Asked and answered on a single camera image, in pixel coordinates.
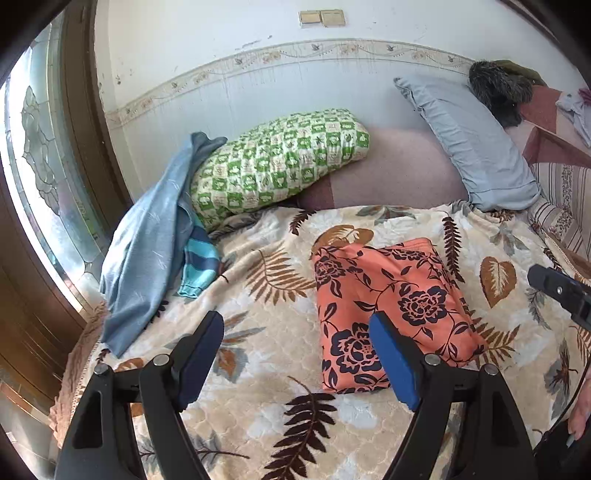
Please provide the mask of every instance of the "folded orange fabric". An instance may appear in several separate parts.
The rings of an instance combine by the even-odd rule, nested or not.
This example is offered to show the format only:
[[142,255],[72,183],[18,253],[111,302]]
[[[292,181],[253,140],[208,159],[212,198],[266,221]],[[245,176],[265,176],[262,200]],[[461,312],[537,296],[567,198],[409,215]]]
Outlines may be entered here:
[[461,367],[482,353],[456,282],[428,238],[393,247],[322,247],[313,257],[322,346],[322,386],[352,393],[389,387],[368,323],[383,310],[423,353]]

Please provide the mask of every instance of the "wallpaper border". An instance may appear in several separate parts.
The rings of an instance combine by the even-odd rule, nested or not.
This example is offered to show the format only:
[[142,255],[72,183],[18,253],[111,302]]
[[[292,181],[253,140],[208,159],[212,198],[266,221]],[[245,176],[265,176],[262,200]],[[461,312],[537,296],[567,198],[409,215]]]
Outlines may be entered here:
[[306,40],[238,53],[189,70],[105,114],[121,127],[185,93],[236,75],[281,65],[326,60],[381,60],[426,65],[468,74],[473,60],[454,53],[402,42],[354,38]]

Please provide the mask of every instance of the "stained glass window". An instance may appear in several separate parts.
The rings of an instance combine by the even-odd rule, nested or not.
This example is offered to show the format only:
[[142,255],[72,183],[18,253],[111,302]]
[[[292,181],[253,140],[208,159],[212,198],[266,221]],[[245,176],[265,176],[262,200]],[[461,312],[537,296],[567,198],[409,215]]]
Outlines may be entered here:
[[62,15],[33,41],[0,90],[0,156],[33,248],[83,316],[101,301],[109,240],[77,171],[60,89]]

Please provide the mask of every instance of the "wall switch plate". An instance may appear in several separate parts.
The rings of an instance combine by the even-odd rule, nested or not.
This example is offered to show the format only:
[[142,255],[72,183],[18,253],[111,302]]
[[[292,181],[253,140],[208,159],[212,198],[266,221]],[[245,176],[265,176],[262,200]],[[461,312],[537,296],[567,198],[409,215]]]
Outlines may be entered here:
[[321,23],[319,10],[305,10],[300,12],[300,23],[302,25],[309,25],[314,23]]
[[320,17],[325,27],[345,26],[345,14],[342,10],[321,10]]

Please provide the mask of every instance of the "green cloth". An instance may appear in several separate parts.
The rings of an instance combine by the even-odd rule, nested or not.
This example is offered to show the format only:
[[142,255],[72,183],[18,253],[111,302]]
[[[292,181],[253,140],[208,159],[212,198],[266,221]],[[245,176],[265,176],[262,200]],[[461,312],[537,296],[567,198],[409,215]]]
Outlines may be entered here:
[[493,63],[501,67],[510,75],[523,75],[532,83],[532,85],[542,85],[544,87],[547,86],[546,82],[542,80],[540,74],[535,70],[522,67],[521,65],[517,65],[510,60],[493,60]]
[[294,113],[259,125],[218,149],[191,183],[193,207],[208,232],[237,213],[285,200],[361,160],[369,133],[348,110]]

